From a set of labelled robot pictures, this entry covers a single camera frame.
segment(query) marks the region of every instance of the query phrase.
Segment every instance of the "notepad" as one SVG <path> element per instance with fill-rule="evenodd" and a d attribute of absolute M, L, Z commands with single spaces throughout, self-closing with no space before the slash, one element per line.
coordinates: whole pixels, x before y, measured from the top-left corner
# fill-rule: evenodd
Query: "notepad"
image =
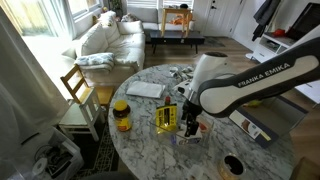
<path fill-rule="evenodd" d="M 162 84 L 134 81 L 130 84 L 126 94 L 150 98 L 160 98 L 164 89 L 165 85 Z"/>

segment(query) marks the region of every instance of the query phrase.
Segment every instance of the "cup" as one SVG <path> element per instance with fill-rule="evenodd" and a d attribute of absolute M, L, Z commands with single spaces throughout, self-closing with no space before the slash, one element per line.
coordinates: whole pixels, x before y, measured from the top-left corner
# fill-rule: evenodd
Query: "cup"
<path fill-rule="evenodd" d="M 243 162 L 232 153 L 224 156 L 218 163 L 218 172 L 224 180 L 238 180 L 245 171 Z"/>

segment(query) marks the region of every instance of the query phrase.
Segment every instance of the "yellow jar lid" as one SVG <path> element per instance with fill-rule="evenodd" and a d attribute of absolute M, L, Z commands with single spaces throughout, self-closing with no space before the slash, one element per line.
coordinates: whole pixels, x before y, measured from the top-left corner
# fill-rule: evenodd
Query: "yellow jar lid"
<path fill-rule="evenodd" d="M 127 102 L 125 100 L 119 100 L 114 103 L 114 109 L 117 111 L 123 111 L 127 108 Z"/>

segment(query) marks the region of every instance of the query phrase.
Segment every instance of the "clothes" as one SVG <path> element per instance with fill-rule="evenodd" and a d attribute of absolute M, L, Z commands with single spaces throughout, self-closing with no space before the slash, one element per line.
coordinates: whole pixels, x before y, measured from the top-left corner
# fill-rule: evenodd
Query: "clothes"
<path fill-rule="evenodd" d="M 257 37 L 261 37 L 266 26 L 272 19 L 273 14 L 277 10 L 281 0 L 266 0 L 259 10 L 254 14 L 254 19 L 259 24 L 254 30 L 252 41 L 255 41 Z"/>

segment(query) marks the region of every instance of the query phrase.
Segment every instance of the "jar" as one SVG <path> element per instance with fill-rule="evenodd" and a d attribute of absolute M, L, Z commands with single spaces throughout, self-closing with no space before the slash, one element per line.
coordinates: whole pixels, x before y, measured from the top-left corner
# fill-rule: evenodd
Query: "jar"
<path fill-rule="evenodd" d="M 130 106 L 125 100 L 114 103 L 113 116 L 119 131 L 127 131 L 131 128 Z"/>

